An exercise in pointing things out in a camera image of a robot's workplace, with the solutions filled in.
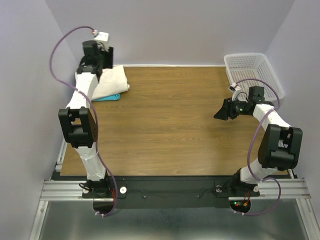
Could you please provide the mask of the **white plastic basket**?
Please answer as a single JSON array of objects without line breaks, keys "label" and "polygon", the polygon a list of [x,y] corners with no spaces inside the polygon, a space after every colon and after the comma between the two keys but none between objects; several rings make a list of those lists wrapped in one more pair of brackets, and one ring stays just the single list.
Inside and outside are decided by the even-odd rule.
[{"label": "white plastic basket", "polygon": [[240,80],[239,87],[245,93],[250,87],[264,87],[266,101],[277,103],[285,97],[284,90],[275,74],[268,58],[262,53],[234,53],[227,54],[223,58],[225,71],[229,84],[232,85]]}]

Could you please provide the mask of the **white t shirt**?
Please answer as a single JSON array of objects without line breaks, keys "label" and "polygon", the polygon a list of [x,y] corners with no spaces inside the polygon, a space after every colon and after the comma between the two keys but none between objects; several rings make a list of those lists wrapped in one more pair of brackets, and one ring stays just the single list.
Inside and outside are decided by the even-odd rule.
[{"label": "white t shirt", "polygon": [[114,94],[125,93],[129,89],[130,85],[122,65],[114,66],[112,69],[104,69],[94,90],[92,101]]}]

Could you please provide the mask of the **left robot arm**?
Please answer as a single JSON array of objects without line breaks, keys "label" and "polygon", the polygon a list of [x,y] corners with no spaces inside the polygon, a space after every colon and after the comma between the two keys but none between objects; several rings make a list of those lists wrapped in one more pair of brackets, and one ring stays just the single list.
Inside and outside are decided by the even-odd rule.
[{"label": "left robot arm", "polygon": [[78,153],[86,170],[86,182],[80,183],[83,194],[92,198],[114,197],[108,171],[97,149],[99,126],[92,115],[92,98],[107,65],[109,52],[101,42],[82,43],[84,56],[75,72],[75,90],[70,102],[58,111],[64,139]]}]

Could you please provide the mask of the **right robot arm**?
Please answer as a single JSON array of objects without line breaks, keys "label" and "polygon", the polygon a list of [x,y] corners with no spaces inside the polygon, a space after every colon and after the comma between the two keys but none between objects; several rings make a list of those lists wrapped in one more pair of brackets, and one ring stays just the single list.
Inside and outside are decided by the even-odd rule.
[{"label": "right robot arm", "polygon": [[242,89],[233,83],[229,86],[230,98],[223,101],[221,109],[213,116],[215,119],[233,120],[239,115],[253,116],[264,129],[257,159],[247,161],[247,166],[240,168],[232,177],[230,190],[235,195],[254,192],[257,184],[267,176],[277,172],[294,169],[299,160],[303,131],[292,127],[277,113],[276,107],[265,100],[262,86],[249,88],[246,100],[238,95]]}]

